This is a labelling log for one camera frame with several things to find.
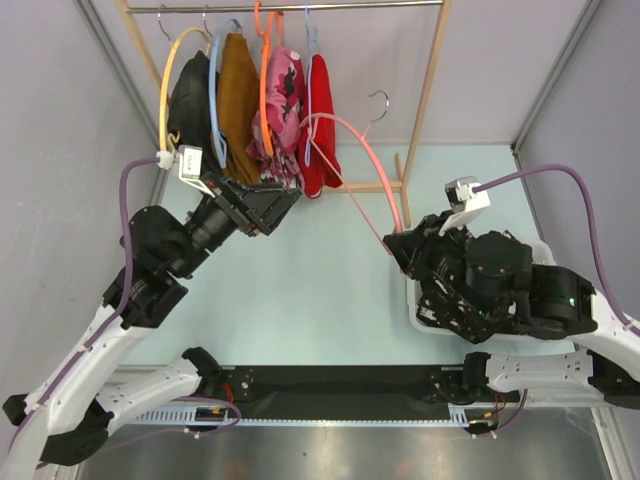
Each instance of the blue hanger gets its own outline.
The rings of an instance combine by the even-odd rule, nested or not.
[[[211,133],[213,134],[213,146],[216,150],[216,156],[222,168],[227,167],[227,142],[222,136],[220,127],[218,126],[218,110],[216,108],[216,64],[218,63],[218,47],[224,35],[225,27],[230,22],[233,22],[238,32],[242,33],[242,26],[235,18],[228,18],[222,22],[216,37],[213,39],[211,59],[209,60],[209,113],[211,115]]]
[[[309,25],[309,2],[304,9],[304,26],[307,31],[307,46],[309,47],[309,69],[307,70],[307,101],[309,102],[308,111],[309,115],[313,113],[311,109],[311,66],[313,65],[313,55],[315,54],[314,46],[318,44],[318,29],[314,29],[314,38],[311,38],[311,27]],[[307,145],[304,151],[304,164],[308,167],[311,165],[311,136],[313,132],[313,125],[311,118],[307,123]]]

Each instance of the light blue table surface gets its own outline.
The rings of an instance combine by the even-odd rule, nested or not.
[[[390,178],[393,155],[378,147]],[[364,151],[339,150],[347,181],[373,181]],[[443,186],[475,175],[486,182],[516,169],[508,146],[420,147],[409,197],[414,224],[448,204]],[[184,221],[199,192],[171,177],[162,205]],[[537,238],[519,181],[490,192],[492,206],[471,225]],[[382,194],[359,199],[381,234],[393,225]],[[409,323],[407,285],[347,194],[302,198],[270,237],[233,234],[195,273],[189,294],[124,364],[159,365],[205,347],[224,365],[382,365],[460,363],[472,351],[565,353],[570,342],[495,340],[472,345]]]

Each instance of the metal hook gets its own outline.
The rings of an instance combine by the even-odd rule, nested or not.
[[[167,31],[162,27],[162,19],[160,18],[160,12],[162,12],[162,9],[164,8],[167,8],[167,7],[165,5],[160,5],[160,8],[158,9],[158,26],[160,27],[160,31],[164,33],[164,36],[167,37],[167,40],[169,40],[169,43],[171,43],[171,37],[169,36]]]
[[[207,8],[209,5],[204,6],[204,10],[202,10],[202,23],[204,24],[205,31],[209,34],[210,37],[213,37],[213,33],[209,31],[209,27],[207,27]]]
[[[385,105],[385,109],[384,109],[384,113],[382,115],[380,115],[378,118],[375,118],[373,120],[371,120],[371,123],[374,122],[379,122],[380,120],[382,120],[384,118],[384,116],[387,114],[387,112],[389,111],[389,95],[387,95],[387,92],[385,92],[384,90],[376,90],[373,93],[369,94],[369,98],[375,97],[377,94],[383,94],[384,98],[386,100],[386,105]]]

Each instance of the pink floral garment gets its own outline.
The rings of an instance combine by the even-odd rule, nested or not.
[[[260,112],[251,122],[253,140],[247,153],[261,161],[260,178],[289,187],[299,187],[302,174],[296,160],[300,139],[300,111],[304,98],[304,70],[300,55],[286,47],[275,49],[267,66],[267,123],[271,128],[274,156],[264,149]]]

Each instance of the pink hanger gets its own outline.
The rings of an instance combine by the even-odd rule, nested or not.
[[[378,160],[378,156],[375,154],[375,152],[373,151],[373,149],[371,148],[369,143],[367,143],[367,140],[366,140],[366,135],[369,132],[369,128],[371,127],[371,124],[369,124],[369,126],[366,128],[364,133],[361,134],[360,132],[358,132],[358,130],[355,129],[355,127],[353,127],[346,120],[343,120],[342,118],[340,118],[340,117],[338,117],[336,115],[332,115],[330,113],[318,112],[318,113],[313,113],[313,114],[309,115],[308,117],[304,118],[302,120],[300,126],[303,127],[304,125],[306,125],[307,122],[309,122],[309,118],[311,118],[311,119],[313,119],[313,118],[328,118],[329,120],[333,120],[335,122],[338,122],[340,125],[345,127],[349,132],[351,132],[351,134],[354,137],[356,137],[358,139],[358,141],[360,142],[360,145],[362,145],[362,147],[367,152],[367,155],[371,159],[371,162],[373,163],[373,166],[375,167],[376,172],[378,172],[378,176],[380,177],[380,181],[382,182],[382,186],[384,188],[384,193],[387,196],[387,200],[389,201],[389,207],[391,208],[391,215],[393,216],[393,223],[394,223],[394,227],[395,227],[394,228],[394,233],[402,232],[403,231],[403,229],[402,229],[402,220],[400,218],[400,212],[398,211],[398,205],[396,204],[396,199],[393,196],[393,191],[391,190],[391,183],[389,182],[389,178],[387,177],[387,174],[385,173],[384,168],[382,167],[382,164],[380,163],[380,160]],[[314,125],[314,129],[313,129],[313,135],[311,137],[311,144],[318,151],[320,156],[323,158],[323,160],[329,166],[329,168],[333,171],[333,173],[340,179],[342,184],[345,186],[347,192],[351,196],[351,199],[356,204],[356,207],[358,207],[358,210],[360,210],[360,213],[364,217],[365,221],[367,222],[369,227],[371,227],[371,230],[373,230],[374,235],[380,241],[380,243],[385,248],[385,250],[387,250],[386,245],[384,245],[384,243],[382,242],[382,237],[380,236],[380,234],[378,233],[376,228],[373,226],[373,222],[368,217],[368,215],[365,213],[364,208],[362,207],[360,202],[358,202],[358,200],[356,199],[356,196],[353,193],[353,191],[349,188],[349,186],[344,181],[344,179],[342,178],[342,176],[340,175],[338,170],[331,164],[329,159],[324,155],[322,150],[315,143],[314,137],[315,137],[316,127],[318,125],[318,122],[315,122],[313,125]]]

